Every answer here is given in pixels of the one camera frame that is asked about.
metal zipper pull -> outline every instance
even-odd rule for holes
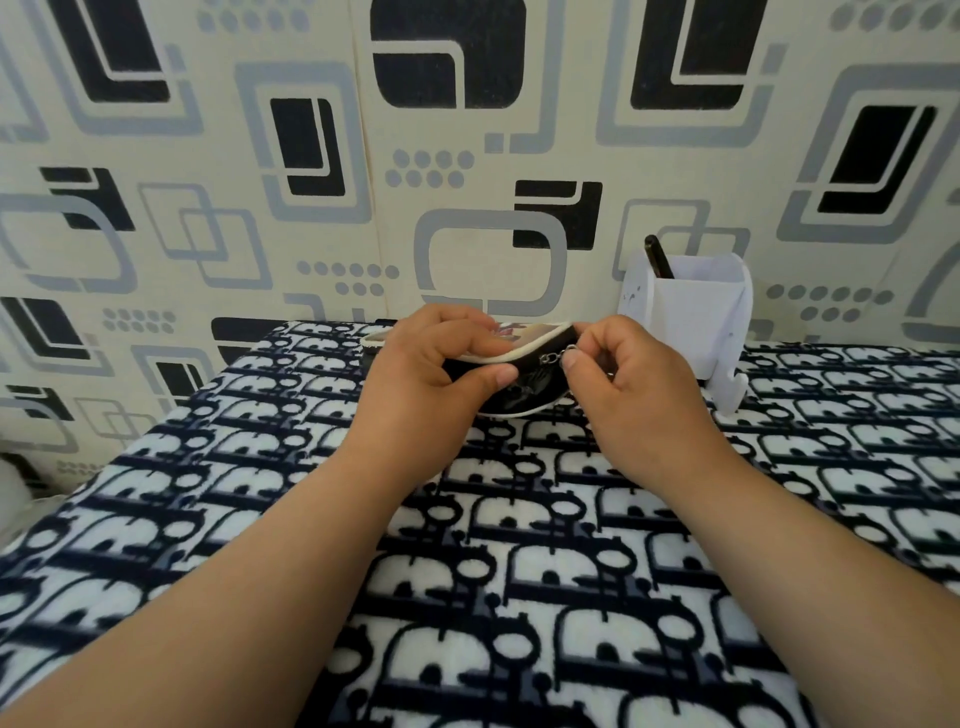
[[[546,366],[547,364],[556,364],[561,359],[564,358],[564,354],[569,352],[571,349],[576,349],[576,345],[570,344],[562,352],[551,352],[540,355],[540,364]]]

coin purse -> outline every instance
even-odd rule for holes
[[[379,331],[360,340],[365,372],[383,348],[388,333]],[[497,420],[525,417],[553,406],[566,396],[569,387],[560,359],[564,351],[576,346],[579,338],[572,324],[503,324],[495,333],[511,341],[513,350],[490,357],[465,354],[444,362],[444,370],[454,381],[487,364],[513,364],[519,370],[513,384],[483,403],[481,416]]]

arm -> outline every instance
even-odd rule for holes
[[[684,359],[635,322],[605,319],[579,347],[564,367],[601,450],[684,521],[830,724],[954,725],[960,599],[745,463]]]
[[[0,726],[292,725],[403,498],[516,377],[451,384],[445,356],[510,345],[464,306],[397,325],[346,441],[259,521],[15,701]]]

patterned blanket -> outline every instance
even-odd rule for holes
[[[0,705],[223,547],[336,449],[357,324],[290,323],[0,557]],[[960,358],[761,345],[714,414],[783,487],[960,591]],[[817,726],[670,509],[582,410],[478,420],[409,496],[300,725]]]

pen holder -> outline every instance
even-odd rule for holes
[[[657,278],[645,252],[630,257],[617,313],[643,324],[684,356],[722,414],[747,393],[736,371],[754,308],[750,271],[739,255],[668,255],[673,279]]]

